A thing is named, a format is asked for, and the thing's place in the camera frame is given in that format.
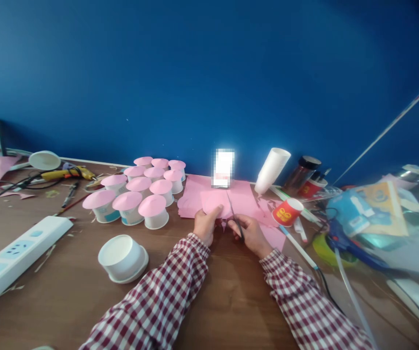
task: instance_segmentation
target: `white power strip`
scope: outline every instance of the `white power strip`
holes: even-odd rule
[[[0,294],[49,249],[73,223],[47,216],[0,251]]]

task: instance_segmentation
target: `scissors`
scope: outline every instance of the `scissors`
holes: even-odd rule
[[[232,215],[234,216],[234,221],[238,226],[238,230],[240,231],[240,241],[243,243],[245,241],[245,236],[243,235],[242,226],[240,225],[240,222],[235,218],[234,208],[232,208],[232,202],[230,201],[229,193],[227,193],[227,198],[229,199],[230,204],[230,210],[232,212]]]

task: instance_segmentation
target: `plaid cuff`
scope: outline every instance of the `plaid cuff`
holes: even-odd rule
[[[285,263],[288,262],[288,258],[284,256],[279,250],[276,248],[271,252],[270,255],[265,257],[264,259],[260,260],[259,263],[263,267],[263,270],[266,273],[273,273],[280,267],[282,267]]]
[[[211,251],[209,248],[199,239],[194,233],[189,233],[186,239],[197,249],[197,251],[203,256],[203,259],[207,260]]]

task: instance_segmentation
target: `person's left hand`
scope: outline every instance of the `person's left hand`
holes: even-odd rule
[[[214,222],[223,207],[223,205],[219,205],[207,215],[203,209],[200,209],[195,214],[195,229],[193,230],[193,233],[197,235],[207,247],[213,242]]]

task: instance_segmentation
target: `red checkered shirt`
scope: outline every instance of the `red checkered shirt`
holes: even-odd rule
[[[209,253],[193,233],[181,239],[161,266],[106,312],[80,349],[171,349],[208,272]],[[298,264],[277,249],[260,263],[300,349],[373,349]]]

